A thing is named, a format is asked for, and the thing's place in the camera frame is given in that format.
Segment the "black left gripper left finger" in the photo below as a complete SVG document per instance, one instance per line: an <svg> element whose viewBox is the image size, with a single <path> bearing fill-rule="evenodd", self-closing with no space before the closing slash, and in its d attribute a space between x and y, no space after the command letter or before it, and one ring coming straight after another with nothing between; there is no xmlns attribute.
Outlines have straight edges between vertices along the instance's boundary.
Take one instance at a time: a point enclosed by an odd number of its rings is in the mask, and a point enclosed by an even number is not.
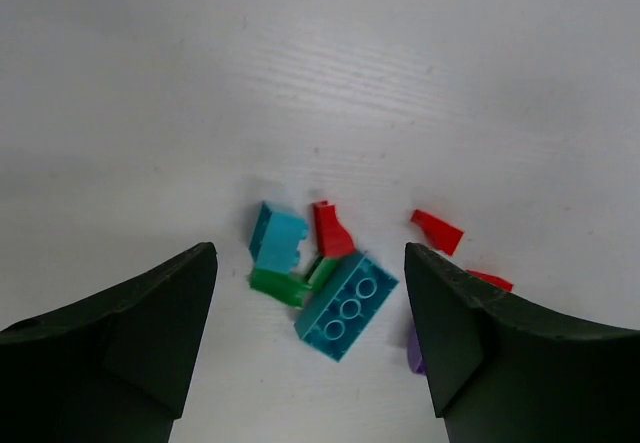
<svg viewBox="0 0 640 443"><path fill-rule="evenodd" d="M210 242L1 332L4 442L166 442L218 269Z"/></svg>

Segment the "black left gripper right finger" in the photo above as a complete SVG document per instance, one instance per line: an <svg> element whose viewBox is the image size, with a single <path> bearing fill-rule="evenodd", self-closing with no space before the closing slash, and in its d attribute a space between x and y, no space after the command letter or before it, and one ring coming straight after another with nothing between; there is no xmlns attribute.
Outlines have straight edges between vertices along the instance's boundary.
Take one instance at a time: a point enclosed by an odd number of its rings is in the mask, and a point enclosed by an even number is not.
<svg viewBox="0 0 640 443"><path fill-rule="evenodd" d="M635 442L639 334L565 315L405 248L435 415L452 442Z"/></svg>

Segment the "teal lego brick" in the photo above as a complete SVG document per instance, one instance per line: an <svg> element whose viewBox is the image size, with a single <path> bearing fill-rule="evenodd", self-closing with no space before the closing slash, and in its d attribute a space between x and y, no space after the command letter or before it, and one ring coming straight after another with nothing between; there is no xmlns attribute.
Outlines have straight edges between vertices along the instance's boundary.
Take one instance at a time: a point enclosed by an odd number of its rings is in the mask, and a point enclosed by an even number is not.
<svg viewBox="0 0 640 443"><path fill-rule="evenodd" d="M341 360L398 285L367 254L340 260L325 285L294 323L298 337L334 361Z"/></svg>

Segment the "small green lego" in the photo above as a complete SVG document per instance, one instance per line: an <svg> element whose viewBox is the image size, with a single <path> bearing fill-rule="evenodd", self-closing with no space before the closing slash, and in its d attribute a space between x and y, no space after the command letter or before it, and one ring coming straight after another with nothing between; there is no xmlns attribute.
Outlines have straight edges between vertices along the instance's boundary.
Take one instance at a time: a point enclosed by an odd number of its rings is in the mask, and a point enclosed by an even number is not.
<svg viewBox="0 0 640 443"><path fill-rule="evenodd" d="M248 278L251 289L264 293L296 309L302 308L311 286L294 273L278 273L254 268Z"/></svg>

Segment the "small teal lego piece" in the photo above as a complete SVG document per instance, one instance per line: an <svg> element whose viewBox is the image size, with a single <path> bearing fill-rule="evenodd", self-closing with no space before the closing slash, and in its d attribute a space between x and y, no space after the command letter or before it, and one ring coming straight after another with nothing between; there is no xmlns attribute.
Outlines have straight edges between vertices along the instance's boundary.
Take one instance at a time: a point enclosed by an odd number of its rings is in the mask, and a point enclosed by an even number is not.
<svg viewBox="0 0 640 443"><path fill-rule="evenodd" d="M309 235L304 217L292 208L264 200L249 243L258 269L287 274L300 261L300 243Z"/></svg>

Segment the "tiny green lego piece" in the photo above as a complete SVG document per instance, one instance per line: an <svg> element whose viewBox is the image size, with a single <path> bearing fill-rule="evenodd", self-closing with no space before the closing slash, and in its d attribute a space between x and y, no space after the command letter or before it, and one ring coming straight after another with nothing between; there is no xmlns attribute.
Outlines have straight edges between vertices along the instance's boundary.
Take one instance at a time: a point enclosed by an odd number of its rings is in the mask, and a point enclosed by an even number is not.
<svg viewBox="0 0 640 443"><path fill-rule="evenodd" d="M318 255L309 266L304 279L312 291L319 291L340 262L339 258Z"/></svg>

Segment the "red wedge lego piece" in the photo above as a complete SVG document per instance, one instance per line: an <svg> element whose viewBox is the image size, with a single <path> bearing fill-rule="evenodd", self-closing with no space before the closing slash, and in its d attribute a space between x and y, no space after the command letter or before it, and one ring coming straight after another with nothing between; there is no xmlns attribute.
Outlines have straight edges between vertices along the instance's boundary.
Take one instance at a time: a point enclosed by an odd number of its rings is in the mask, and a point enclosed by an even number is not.
<svg viewBox="0 0 640 443"><path fill-rule="evenodd" d="M320 253L327 258L340 258L355 252L354 240L340 222L336 206L323 200L314 202L311 207Z"/></svg>

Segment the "purple flat lego brick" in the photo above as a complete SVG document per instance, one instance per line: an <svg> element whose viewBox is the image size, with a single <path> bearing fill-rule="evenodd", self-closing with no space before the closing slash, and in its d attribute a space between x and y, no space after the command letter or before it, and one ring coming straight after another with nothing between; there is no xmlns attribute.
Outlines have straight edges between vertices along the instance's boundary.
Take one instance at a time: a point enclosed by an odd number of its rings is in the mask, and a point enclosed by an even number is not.
<svg viewBox="0 0 640 443"><path fill-rule="evenodd" d="M408 367L411 372L417 375L424 375L425 365L414 323L411 323L408 332L406 354Z"/></svg>

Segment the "red sloped lego piece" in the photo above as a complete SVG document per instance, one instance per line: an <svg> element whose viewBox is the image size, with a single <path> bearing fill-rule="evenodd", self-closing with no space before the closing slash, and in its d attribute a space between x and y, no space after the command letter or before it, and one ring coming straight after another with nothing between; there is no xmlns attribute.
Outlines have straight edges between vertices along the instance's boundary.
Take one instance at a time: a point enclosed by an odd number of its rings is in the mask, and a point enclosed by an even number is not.
<svg viewBox="0 0 640 443"><path fill-rule="evenodd" d="M484 273L484 272L480 272L480 271L476 271L476 270L468 270L467 273L475 278L478 278L482 281L485 281L497 288L500 288L506 292L511 292L514 288L514 285L497 276L497 275L492 275L492 274L488 274L488 273Z"/></svg>

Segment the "red curved lego piece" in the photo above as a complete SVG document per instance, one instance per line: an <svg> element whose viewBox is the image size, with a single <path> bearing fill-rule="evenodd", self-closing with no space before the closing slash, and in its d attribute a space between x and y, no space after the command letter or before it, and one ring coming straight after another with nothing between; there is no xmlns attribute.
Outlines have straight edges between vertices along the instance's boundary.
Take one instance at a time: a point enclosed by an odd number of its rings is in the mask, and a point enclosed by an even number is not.
<svg viewBox="0 0 640 443"><path fill-rule="evenodd" d="M452 256L458 248L464 231L426 211L415 209L410 221L423 233L428 244L435 250Z"/></svg>

